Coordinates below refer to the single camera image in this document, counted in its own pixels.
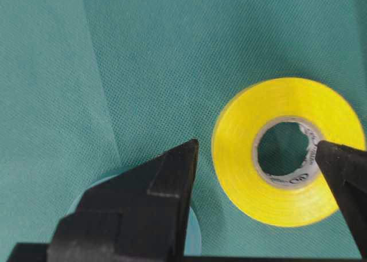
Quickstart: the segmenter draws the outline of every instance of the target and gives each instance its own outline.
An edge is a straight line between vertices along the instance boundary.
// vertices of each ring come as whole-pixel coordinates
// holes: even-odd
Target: teal fabric surface
[[[239,211],[210,137],[236,93],[283,76],[334,88],[366,130],[366,2],[0,0],[0,260],[50,240],[93,181],[190,138],[204,255],[359,257],[340,212],[282,229]]]

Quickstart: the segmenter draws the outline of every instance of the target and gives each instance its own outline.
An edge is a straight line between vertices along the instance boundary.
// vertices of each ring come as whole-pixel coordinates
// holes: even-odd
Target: tape roll
[[[299,123],[309,147],[299,169],[274,178],[262,172],[257,144],[280,122]],[[253,85],[226,105],[213,131],[212,157],[220,185],[242,212],[260,222],[294,227],[320,221],[338,209],[314,159],[321,139],[365,149],[359,119],[342,96],[295,77]]]

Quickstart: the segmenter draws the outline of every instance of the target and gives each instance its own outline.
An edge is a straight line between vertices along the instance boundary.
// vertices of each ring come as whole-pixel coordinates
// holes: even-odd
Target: textured cloth
[[[17,241],[50,240],[93,181],[190,138],[203,254],[359,257],[340,212],[282,229],[239,211],[210,137],[236,93],[284,76],[332,87],[366,129],[366,3],[0,0],[0,260]]]

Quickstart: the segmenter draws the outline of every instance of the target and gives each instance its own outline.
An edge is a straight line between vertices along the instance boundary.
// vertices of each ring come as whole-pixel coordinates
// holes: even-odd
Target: tape core hole
[[[297,116],[279,117],[256,135],[252,160],[258,174],[270,185],[298,189],[320,172],[315,155],[322,139],[320,130],[309,121]]]

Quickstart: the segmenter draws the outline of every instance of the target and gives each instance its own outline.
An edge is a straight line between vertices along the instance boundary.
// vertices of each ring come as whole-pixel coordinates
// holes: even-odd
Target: yellow tape roll
[[[258,169],[259,133],[281,121],[316,130],[318,140],[365,149],[362,126],[343,97],[315,81],[286,77],[251,86],[227,104],[213,132],[214,168],[229,199],[248,216],[276,226],[312,224],[338,209],[320,171],[302,187],[289,183],[302,176],[283,181],[291,185],[286,187],[267,181]],[[309,160],[317,167],[314,154]]]

